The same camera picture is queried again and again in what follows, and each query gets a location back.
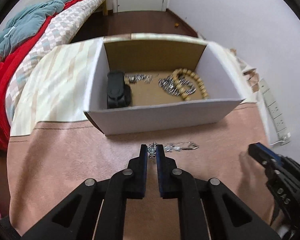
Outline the black watch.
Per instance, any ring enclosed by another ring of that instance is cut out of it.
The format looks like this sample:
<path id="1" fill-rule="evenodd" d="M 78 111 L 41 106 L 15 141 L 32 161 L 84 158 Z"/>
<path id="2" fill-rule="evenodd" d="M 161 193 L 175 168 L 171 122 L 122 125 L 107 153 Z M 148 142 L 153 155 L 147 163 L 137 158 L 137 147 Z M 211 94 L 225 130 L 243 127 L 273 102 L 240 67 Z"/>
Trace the black watch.
<path id="1" fill-rule="evenodd" d="M 107 75 L 107 107 L 108 109 L 123 108 L 131 105 L 132 91 L 125 83 L 125 73 L 110 71 Z"/>

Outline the white power strip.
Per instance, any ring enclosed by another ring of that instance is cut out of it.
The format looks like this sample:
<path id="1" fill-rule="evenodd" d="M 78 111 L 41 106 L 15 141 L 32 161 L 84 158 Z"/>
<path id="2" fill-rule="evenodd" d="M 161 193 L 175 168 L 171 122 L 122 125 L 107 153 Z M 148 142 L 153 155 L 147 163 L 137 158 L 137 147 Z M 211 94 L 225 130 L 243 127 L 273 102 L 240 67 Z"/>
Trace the white power strip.
<path id="1" fill-rule="evenodd" d="M 279 105 L 275 100 L 266 80 L 261 79 L 258 84 L 262 98 L 264 100 L 264 104 L 273 122 L 274 129 L 277 135 L 277 141 L 270 143 L 270 146 L 285 145 L 290 142 L 290 132 L 288 131 L 283 114 L 279 109 Z"/>

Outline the white cardboard box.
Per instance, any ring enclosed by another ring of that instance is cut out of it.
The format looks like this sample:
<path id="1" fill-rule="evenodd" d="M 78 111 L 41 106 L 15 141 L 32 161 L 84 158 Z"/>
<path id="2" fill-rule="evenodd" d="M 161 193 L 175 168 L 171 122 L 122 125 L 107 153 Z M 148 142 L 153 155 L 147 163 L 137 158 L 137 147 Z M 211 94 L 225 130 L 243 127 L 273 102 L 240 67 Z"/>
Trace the white cardboard box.
<path id="1" fill-rule="evenodd" d="M 232 65 L 223 47 L 197 38 L 100 40 L 83 111 L 106 136 L 219 122 L 246 99 Z M 131 88 L 128 107 L 107 107 L 114 70 Z"/>

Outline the pink and striped table cloth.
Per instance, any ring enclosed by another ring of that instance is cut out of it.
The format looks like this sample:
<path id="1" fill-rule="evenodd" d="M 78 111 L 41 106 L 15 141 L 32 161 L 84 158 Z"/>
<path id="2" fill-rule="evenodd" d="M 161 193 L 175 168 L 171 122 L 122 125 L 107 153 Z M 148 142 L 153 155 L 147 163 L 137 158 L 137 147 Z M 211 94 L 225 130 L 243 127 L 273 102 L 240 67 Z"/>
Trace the pink and striped table cloth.
<path id="1" fill-rule="evenodd" d="M 9 217 L 19 234 L 83 181 L 110 178 L 138 156 L 142 144 L 152 142 L 197 144 L 196 150 L 169 152 L 168 156 L 196 178 L 218 178 L 270 222 L 274 201 L 266 188 L 267 179 L 247 153 L 250 144 L 266 142 L 266 133 L 255 95 L 229 49 L 223 47 L 246 99 L 221 121 L 106 136 L 88 120 L 84 98 L 99 41 L 142 38 L 179 40 L 182 36 L 133 34 L 63 44 L 35 66 L 15 109 L 7 150 Z"/>

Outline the brown checkered fabric bag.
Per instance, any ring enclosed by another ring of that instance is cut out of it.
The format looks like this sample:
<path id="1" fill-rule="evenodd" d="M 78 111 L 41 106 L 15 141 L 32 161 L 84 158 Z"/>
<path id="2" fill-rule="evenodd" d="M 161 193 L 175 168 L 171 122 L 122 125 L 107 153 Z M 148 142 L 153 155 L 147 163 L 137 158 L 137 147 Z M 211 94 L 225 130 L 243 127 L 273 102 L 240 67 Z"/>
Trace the brown checkered fabric bag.
<path id="1" fill-rule="evenodd" d="M 240 66 L 241 73 L 246 78 L 247 83 L 251 87 L 252 91 L 254 93 L 258 92 L 259 89 L 260 89 L 260 86 L 259 86 L 260 76 L 259 76 L 259 74 L 257 72 L 257 69 L 251 67 L 245 61 L 243 61 L 242 59 L 240 59 L 237 56 L 237 50 L 235 48 L 231 48 L 230 51 L 235 56 L 235 58 L 236 58 L 236 60 L 237 60 L 237 62 L 239 64 L 239 66 Z"/>

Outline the red blanket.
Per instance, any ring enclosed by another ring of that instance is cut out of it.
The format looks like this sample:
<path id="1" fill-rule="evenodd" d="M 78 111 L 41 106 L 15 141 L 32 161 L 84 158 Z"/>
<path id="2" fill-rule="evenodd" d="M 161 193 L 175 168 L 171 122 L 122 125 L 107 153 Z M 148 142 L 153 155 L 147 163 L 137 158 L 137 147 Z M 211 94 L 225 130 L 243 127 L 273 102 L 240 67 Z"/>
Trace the red blanket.
<path id="1" fill-rule="evenodd" d="M 65 9 L 73 5 L 75 2 L 82 0 L 71 0 L 66 2 Z M 5 151 L 8 147 L 8 141 L 10 138 L 10 126 L 11 124 L 7 120 L 6 110 L 5 110 L 5 96 L 8 84 L 19 64 L 23 61 L 25 56 L 30 52 L 35 43 L 43 35 L 47 25 L 50 23 L 52 18 L 56 15 L 49 16 L 42 27 L 39 29 L 38 33 L 33 37 L 29 38 L 21 46 L 19 46 L 13 53 L 8 55 L 5 59 L 0 60 L 0 150 Z"/>

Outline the checkered bed sheet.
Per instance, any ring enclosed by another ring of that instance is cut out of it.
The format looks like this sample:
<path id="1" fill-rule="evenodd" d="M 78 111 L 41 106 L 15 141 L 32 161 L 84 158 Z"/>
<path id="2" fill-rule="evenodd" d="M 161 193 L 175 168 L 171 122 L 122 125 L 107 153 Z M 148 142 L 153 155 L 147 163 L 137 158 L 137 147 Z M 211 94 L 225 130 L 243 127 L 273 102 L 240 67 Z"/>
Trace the checkered bed sheet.
<path id="1" fill-rule="evenodd" d="M 5 110 L 9 123 L 13 120 L 23 88 L 35 66 L 56 46 L 69 44 L 83 23 L 105 1 L 78 1 L 52 18 L 43 35 L 25 56 L 10 79 L 5 96 Z"/>

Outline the teal blanket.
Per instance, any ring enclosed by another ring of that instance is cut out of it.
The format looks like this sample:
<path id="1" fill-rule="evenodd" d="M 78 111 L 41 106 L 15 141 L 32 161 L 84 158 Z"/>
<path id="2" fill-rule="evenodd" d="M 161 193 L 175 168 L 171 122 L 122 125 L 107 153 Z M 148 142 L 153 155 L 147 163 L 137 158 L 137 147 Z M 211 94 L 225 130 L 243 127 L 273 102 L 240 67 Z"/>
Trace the teal blanket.
<path id="1" fill-rule="evenodd" d="M 68 1 L 71 0 L 50 0 L 29 5 L 11 18 L 0 31 L 0 60 L 36 35 L 45 20 L 60 13 Z"/>

